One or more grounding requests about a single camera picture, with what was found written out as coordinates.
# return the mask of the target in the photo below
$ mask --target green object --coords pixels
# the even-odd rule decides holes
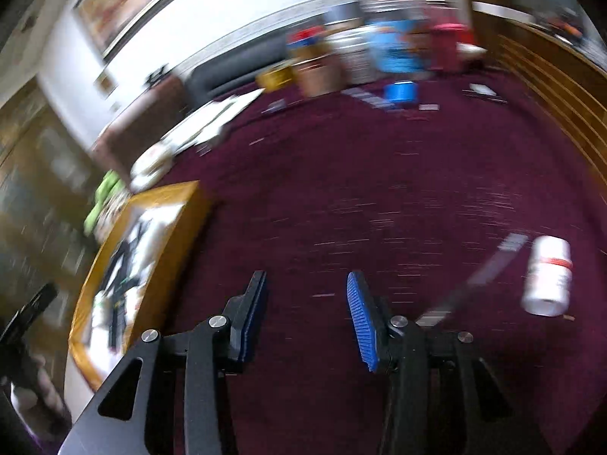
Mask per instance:
[[[95,205],[95,207],[93,207],[93,210],[91,210],[90,213],[87,215],[86,219],[84,220],[85,236],[90,236],[90,234],[93,232],[93,229],[95,229],[97,219],[99,218],[99,215],[101,214],[102,210],[103,204],[97,204]]]
[[[120,176],[118,176],[116,171],[108,171],[105,173],[105,176],[103,176],[103,181],[101,181],[101,184],[95,190],[95,202],[103,203],[107,199],[110,190],[119,181]]]
[[[112,186],[112,188],[110,188],[110,191],[107,194],[107,198],[105,200],[109,200],[111,197],[116,195],[116,193],[119,193],[120,191],[122,191],[125,188],[126,188],[126,185],[124,184],[124,181],[119,179],[118,182],[114,186]]]
[[[101,181],[101,184],[95,190],[95,207],[93,207],[84,220],[84,235],[89,236],[93,232],[93,229],[95,229],[105,202],[125,188],[124,181],[120,179],[116,171],[105,173],[103,181]]]

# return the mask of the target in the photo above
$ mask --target screw head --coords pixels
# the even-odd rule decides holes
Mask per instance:
[[[474,337],[469,332],[460,332],[457,334],[457,340],[462,344],[470,344],[474,340]]]
[[[144,333],[142,333],[142,340],[144,342],[154,342],[154,340],[156,340],[158,337],[159,333],[154,329],[146,330]]]
[[[404,328],[408,323],[408,319],[402,315],[395,315],[390,319],[390,324],[396,328]]]
[[[228,319],[222,315],[215,315],[209,318],[209,325],[211,328],[223,327],[228,322]]]

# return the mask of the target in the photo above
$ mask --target maroon carpet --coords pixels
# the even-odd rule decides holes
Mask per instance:
[[[471,81],[509,104],[463,97]],[[414,319],[511,231],[570,242],[575,321],[521,309],[527,247],[444,327],[472,332],[556,453],[607,392],[607,224],[584,159],[511,78],[429,81],[420,96],[440,111],[389,114],[337,93],[262,118],[270,102],[300,98],[268,94],[228,142],[190,149],[165,179],[199,179],[220,200],[167,332],[268,272],[256,358],[229,385],[242,455],[375,453],[385,378],[360,361],[347,273],[363,270]]]

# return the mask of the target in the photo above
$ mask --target white cylinder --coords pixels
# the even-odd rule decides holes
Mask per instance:
[[[567,241],[552,236],[536,238],[521,301],[524,310],[544,317],[562,315],[569,306],[572,268]]]

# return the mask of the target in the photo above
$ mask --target black couch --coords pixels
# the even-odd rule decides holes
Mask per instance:
[[[271,31],[194,68],[185,83],[193,109],[253,82],[264,68],[285,60],[288,31],[292,28]]]

